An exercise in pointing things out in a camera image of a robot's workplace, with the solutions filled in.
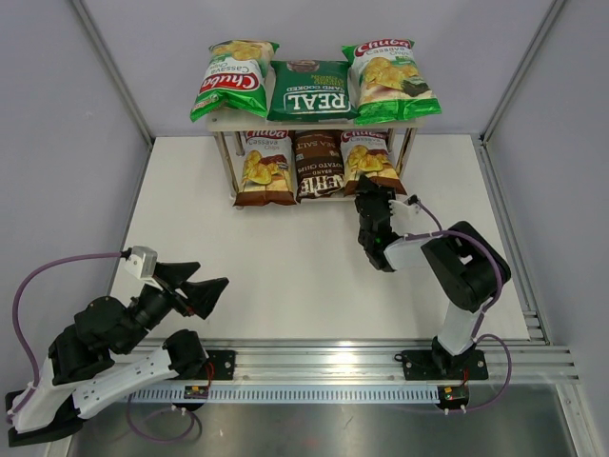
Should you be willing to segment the brown Chuba bag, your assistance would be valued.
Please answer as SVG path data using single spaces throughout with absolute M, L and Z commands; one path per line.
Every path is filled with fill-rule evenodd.
M 292 134 L 288 130 L 247 130 L 244 152 L 242 179 L 234 205 L 295 205 Z
M 344 130 L 340 136 L 344 159 L 344 195 L 353 195 L 362 175 L 375 184 L 406 195 L 387 148 L 387 134 L 370 130 Z

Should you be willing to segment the brown Kettle chips bag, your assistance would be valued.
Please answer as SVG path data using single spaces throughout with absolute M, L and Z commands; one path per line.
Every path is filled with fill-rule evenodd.
M 294 154 L 298 203 L 327 197 L 344 188 L 344 159 L 337 130 L 297 130 Z

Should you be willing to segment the green Chuba seaweed bag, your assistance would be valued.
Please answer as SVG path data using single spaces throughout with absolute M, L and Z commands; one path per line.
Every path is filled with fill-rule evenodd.
M 210 58 L 190 120 L 196 122 L 219 108 L 266 118 L 265 82 L 279 47 L 275 42 L 237 39 L 210 46 Z
M 343 46 L 359 87 L 360 126 L 405 122 L 440 114 L 440 102 L 414 59 L 415 42 L 385 38 Z

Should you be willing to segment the green Real chips bag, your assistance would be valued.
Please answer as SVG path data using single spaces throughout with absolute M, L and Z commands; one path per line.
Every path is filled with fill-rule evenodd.
M 358 112 L 350 100 L 345 61 L 272 61 L 275 85 L 266 119 L 271 122 L 351 120 Z

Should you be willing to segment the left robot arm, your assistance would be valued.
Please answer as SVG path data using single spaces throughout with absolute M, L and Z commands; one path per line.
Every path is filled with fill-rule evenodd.
M 128 305 L 111 296 L 90 301 L 49 346 L 34 378 L 5 397 L 10 447 L 66 438 L 112 403 L 161 381 L 193 379 L 210 369 L 194 330 L 180 329 L 148 356 L 115 369 L 172 311 L 206 319 L 229 284 L 225 277 L 191 281 L 197 262 L 160 263 L 152 251 L 125 254 L 143 287 Z

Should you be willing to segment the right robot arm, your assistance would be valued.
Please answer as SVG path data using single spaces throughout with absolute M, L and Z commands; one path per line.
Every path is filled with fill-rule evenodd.
M 407 381 L 481 381 L 488 378 L 477 335 L 511 270 L 500 254 L 466 221 L 421 234 L 399 234 L 391 225 L 399 207 L 426 207 L 418 197 L 396 199 L 393 188 L 363 176 L 355 187 L 358 243 L 370 264 L 383 272 L 410 267 L 420 252 L 448 299 L 448 309 L 431 347 L 404 349 L 394 356 Z

